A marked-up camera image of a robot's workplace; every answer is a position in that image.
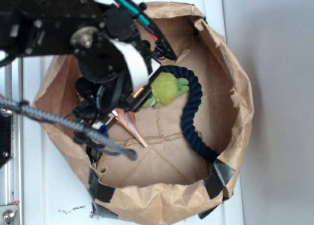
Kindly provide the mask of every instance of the stuffed toy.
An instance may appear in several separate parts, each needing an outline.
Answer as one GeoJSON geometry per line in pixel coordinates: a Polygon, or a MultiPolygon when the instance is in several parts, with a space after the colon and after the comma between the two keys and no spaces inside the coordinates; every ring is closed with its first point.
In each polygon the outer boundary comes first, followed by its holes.
{"type": "Polygon", "coordinates": [[[155,109],[170,105],[178,96],[189,91],[189,82],[185,78],[176,78],[171,73],[162,72],[151,84],[153,96],[143,107],[154,106],[155,109]]]}

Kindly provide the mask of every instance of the blue wire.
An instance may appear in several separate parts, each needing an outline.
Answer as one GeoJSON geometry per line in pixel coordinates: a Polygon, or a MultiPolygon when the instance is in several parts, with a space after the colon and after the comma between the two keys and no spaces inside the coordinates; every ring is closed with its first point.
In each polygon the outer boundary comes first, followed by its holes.
{"type": "MultiPolygon", "coordinates": [[[[134,15],[137,15],[139,13],[139,10],[136,9],[133,5],[131,5],[128,1],[126,0],[118,0],[123,6],[125,6],[128,10],[130,10],[134,15]]],[[[146,25],[149,26],[151,22],[145,18],[144,15],[139,15],[139,19],[146,25]]]]}

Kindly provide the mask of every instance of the navy rope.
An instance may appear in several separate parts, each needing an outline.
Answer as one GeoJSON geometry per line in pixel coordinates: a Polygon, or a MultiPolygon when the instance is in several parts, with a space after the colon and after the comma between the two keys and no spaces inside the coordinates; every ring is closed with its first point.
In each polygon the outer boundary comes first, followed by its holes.
{"type": "Polygon", "coordinates": [[[183,135],[187,141],[191,144],[192,148],[205,160],[213,163],[217,158],[218,154],[212,150],[209,146],[202,141],[195,131],[193,125],[193,119],[195,113],[198,111],[198,107],[201,104],[202,86],[198,82],[198,78],[194,75],[194,72],[188,70],[185,67],[179,66],[163,66],[163,72],[172,73],[176,78],[186,78],[189,81],[190,95],[186,107],[183,110],[183,115],[181,117],[181,128],[183,130],[183,135]]]}

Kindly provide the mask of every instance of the paper bag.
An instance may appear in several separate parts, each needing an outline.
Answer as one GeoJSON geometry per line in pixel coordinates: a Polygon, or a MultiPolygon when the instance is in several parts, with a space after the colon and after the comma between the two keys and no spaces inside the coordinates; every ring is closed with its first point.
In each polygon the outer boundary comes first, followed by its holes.
{"type": "MultiPolygon", "coordinates": [[[[194,126],[220,155],[212,164],[194,152],[180,127],[188,93],[170,106],[141,109],[136,122],[148,147],[122,127],[110,138],[137,151],[136,161],[103,155],[91,165],[86,146],[73,132],[43,124],[51,140],[93,197],[95,213],[145,225],[169,225],[212,208],[233,194],[248,146],[254,113],[250,81],[224,38],[213,31],[193,5],[149,3],[145,11],[158,24],[178,60],[164,60],[193,70],[202,85],[202,104],[194,126]]],[[[142,39],[153,39],[141,29],[142,39]]],[[[56,56],[37,95],[35,106],[66,116],[79,102],[75,81],[81,73],[73,56],[56,56]]]]}

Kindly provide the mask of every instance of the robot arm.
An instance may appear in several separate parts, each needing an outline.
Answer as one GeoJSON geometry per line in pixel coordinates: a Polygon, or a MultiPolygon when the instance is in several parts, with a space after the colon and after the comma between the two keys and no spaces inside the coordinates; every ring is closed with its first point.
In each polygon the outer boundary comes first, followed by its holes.
{"type": "Polygon", "coordinates": [[[115,0],[0,0],[0,50],[14,57],[74,54],[83,79],[77,90],[97,111],[120,107],[137,111],[160,72],[158,58],[176,59],[145,4],[115,0]],[[141,40],[134,20],[154,38],[156,48],[141,40]]]}

